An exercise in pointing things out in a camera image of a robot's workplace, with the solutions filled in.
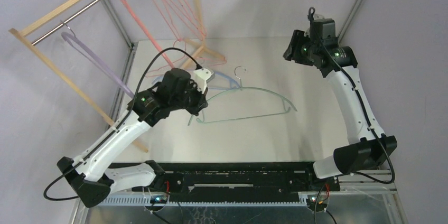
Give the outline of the blue plastic hanger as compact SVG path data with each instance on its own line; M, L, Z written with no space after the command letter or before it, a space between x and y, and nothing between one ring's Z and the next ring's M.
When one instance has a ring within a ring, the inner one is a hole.
M214 78L207 83L207 86L211 90L229 90L240 87L240 83L231 76L215 71Z

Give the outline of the purple plastic hanger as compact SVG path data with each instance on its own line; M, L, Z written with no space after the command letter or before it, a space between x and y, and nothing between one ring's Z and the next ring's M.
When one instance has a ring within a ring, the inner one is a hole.
M79 54L87 58L92 64L94 64L103 74L105 74L110 80L112 80L120 90L122 90L127 96L133 98L134 93L129 89L127 84L121 80L121 78L116 75L112 69L98 56L93 50L91 50L88 46L86 46L82 41L80 41L74 31L64 24L69 30L69 32L62 32L62 39L69 44L74 50L76 50Z

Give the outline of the pink curved plastic hanger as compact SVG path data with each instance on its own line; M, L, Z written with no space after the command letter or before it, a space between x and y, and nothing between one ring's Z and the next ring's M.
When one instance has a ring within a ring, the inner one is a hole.
M141 19L138 17L138 15L134 12L134 10L132 9L132 7L128 4L128 2L126 0L119 0L122 5L124 6L124 8L126 8L127 12L129 13L129 15L133 18L133 20L135 21L135 23L139 26L139 28L143 31L143 33L146 35L146 37L148 38L148 40L153 44L153 46L156 48L156 50L158 52L161 53L161 56L163 57L163 59L166 61L167 65L170 68L175 68L174 63L171 61L171 59L165 54L165 52L163 52L162 47L158 44L158 42L154 39L154 37L151 35L150 31L146 28L146 26L144 25L144 23L141 21Z

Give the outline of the pink notched hanger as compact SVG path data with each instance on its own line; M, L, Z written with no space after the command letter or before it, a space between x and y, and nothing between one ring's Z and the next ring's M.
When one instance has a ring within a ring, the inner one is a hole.
M174 35L175 43L184 42L185 45L190 45L196 48L193 53L193 57L195 58L201 56L203 53L213 56L213 61L215 62L214 65L216 66L227 62L227 58L223 54L208 48L206 45L207 30L203 22L200 0L193 0L193 6L190 5L188 0L151 1L154 3L164 22ZM178 21L198 39L198 42L194 42L181 35L173 16L177 17Z

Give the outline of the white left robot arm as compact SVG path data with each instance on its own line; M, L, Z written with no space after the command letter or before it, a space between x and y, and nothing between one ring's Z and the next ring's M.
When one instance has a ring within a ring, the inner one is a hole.
M165 171L154 160L128 167L110 165L171 112L186 110L197 116L208 106L208 83L213 78L214 72L206 68L167 71L162 81L136 93L126 111L88 149L74 158L61 158L57 166L84 206L95 207L110 194L138 186L153 191L164 187Z

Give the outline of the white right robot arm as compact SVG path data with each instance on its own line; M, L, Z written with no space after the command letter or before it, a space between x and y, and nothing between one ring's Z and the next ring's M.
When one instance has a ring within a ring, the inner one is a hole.
M330 84L346 126L349 144L313 163L305 176L311 190L319 190L333 176L359 174L387 163L393 183L395 170L390 159L397 148L393 135L386 135L376 120L360 81L358 61L349 46L340 46L331 18L310 20L309 32L294 30L283 54L287 61L316 67Z

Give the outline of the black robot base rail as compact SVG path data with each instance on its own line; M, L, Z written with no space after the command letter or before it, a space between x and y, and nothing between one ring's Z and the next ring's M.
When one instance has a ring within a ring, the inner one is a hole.
M347 193L374 193L379 184L363 176L318 179L311 162L160 163L165 171L151 185L135 185L108 196L103 205L160 206L168 200L187 206L302 204L302 195L321 199Z

